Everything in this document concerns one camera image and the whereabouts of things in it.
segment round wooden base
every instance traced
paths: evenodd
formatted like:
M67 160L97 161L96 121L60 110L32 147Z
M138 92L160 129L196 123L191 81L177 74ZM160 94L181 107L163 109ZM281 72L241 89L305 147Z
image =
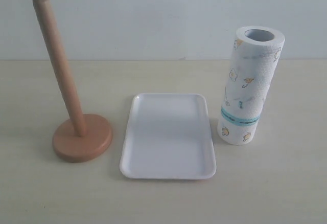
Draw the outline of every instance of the round wooden base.
M53 135L53 148L62 159L79 163L89 161L102 154L112 141L110 123L103 117L84 114L87 134L78 137L74 133L71 120L63 122Z

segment reusable cleaning cloth roll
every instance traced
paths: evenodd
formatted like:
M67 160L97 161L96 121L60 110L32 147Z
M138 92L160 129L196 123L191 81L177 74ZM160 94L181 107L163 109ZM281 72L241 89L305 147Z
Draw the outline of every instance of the reusable cleaning cloth roll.
M236 31L218 123L224 141L243 145L252 140L284 41L280 31L267 27Z

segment wooden paper towel holder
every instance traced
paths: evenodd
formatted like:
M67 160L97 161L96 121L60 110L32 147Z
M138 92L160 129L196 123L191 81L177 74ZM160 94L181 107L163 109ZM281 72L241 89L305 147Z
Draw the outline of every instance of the wooden paper towel holder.
M55 153L68 162L85 162L102 154L112 141L110 123L94 114L83 114L50 0L33 0L51 64L70 119L53 135Z

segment table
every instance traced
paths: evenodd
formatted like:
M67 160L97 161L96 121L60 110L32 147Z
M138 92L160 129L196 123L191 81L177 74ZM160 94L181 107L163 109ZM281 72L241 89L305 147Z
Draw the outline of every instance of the table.
M68 118L49 61L0 61L0 223L326 223L327 60L280 60L253 141L217 135L228 61L70 61L84 113L108 118L95 160L57 158ZM119 171L132 98L200 93L217 172L204 181L129 180Z

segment wooden dowel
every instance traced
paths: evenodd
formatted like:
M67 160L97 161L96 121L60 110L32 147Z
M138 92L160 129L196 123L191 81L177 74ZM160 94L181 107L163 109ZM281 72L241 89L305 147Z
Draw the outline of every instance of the wooden dowel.
M33 0L33 5L75 134L83 137L86 123L50 0Z

